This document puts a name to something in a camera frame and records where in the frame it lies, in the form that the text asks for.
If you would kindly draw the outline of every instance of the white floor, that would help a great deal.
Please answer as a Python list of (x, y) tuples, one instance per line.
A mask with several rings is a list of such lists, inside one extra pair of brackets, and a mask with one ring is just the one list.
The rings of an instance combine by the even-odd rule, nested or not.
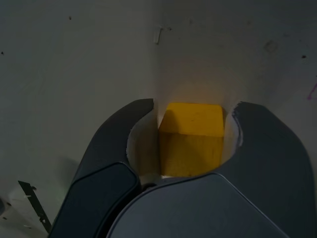
[[(38, 229), (8, 214), (0, 236), (45, 237), (17, 181), (52, 223), (98, 127), (135, 99), (156, 98), (161, 114), (172, 101), (263, 104), (317, 172), (316, 12), (313, 0), (1, 3), (0, 197)], [(155, 45), (159, 25), (172, 30)]]

